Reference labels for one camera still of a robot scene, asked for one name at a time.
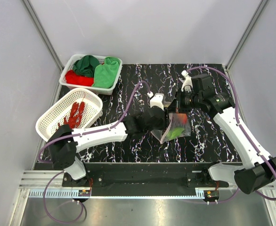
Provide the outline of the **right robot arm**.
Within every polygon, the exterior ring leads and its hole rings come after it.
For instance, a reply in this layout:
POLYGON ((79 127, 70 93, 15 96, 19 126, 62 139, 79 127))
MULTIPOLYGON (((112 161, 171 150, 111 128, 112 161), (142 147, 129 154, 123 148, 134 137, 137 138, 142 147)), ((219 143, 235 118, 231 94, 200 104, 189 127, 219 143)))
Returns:
POLYGON ((245 194, 256 192, 276 180, 276 157, 266 151, 255 139, 229 94, 215 92, 212 78, 208 74, 190 77, 183 72, 182 87, 168 107, 169 113, 188 113, 201 109, 226 134, 241 158, 242 165, 215 163, 201 175, 205 186, 217 181, 236 184, 245 194))

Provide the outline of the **clear zip top bag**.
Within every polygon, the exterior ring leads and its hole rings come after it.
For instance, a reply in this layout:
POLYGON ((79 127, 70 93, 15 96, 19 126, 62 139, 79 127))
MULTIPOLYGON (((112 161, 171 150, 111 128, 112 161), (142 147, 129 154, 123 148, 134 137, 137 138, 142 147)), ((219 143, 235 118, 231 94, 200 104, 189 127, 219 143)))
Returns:
POLYGON ((168 105, 159 101, 151 101, 150 106, 151 108, 158 107, 161 110, 157 124, 150 130, 160 144, 191 135, 187 113, 180 112, 177 101, 170 102, 168 105))

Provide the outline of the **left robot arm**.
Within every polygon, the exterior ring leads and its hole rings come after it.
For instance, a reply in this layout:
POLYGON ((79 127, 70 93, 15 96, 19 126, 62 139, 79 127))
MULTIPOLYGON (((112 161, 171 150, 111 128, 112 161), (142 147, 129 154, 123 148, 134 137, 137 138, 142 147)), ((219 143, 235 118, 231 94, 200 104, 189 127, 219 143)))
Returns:
POLYGON ((121 122, 87 129, 72 129, 62 125, 47 142, 54 170, 68 173, 78 186, 85 186, 89 175, 77 153, 93 146, 123 142, 154 129, 163 130, 167 124, 166 111, 153 106, 144 112, 128 115, 121 122))

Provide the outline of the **red lobster toy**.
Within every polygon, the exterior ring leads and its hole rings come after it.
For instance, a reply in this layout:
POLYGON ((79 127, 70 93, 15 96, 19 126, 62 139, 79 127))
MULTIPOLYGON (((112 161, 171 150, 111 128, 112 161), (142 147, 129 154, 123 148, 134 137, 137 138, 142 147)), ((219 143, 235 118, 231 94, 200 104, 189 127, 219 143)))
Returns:
POLYGON ((74 102, 69 113, 69 118, 64 117, 63 125, 68 125, 71 129, 78 128, 81 124, 84 108, 85 103, 83 101, 74 102))

